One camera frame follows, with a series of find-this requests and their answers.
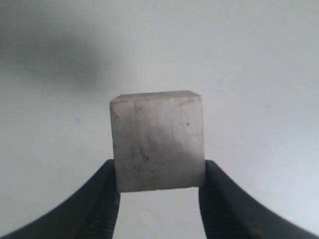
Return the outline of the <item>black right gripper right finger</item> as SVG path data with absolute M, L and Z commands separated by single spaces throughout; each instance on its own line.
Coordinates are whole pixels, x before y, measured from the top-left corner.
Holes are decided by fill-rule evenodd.
M 259 203 L 212 160 L 205 162 L 198 200 L 208 239 L 317 238 Z

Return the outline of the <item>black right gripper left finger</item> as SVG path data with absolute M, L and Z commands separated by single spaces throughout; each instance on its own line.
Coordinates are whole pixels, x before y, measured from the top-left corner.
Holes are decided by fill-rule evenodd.
M 120 206 L 114 160 L 107 160 L 73 195 L 5 239 L 111 239 Z

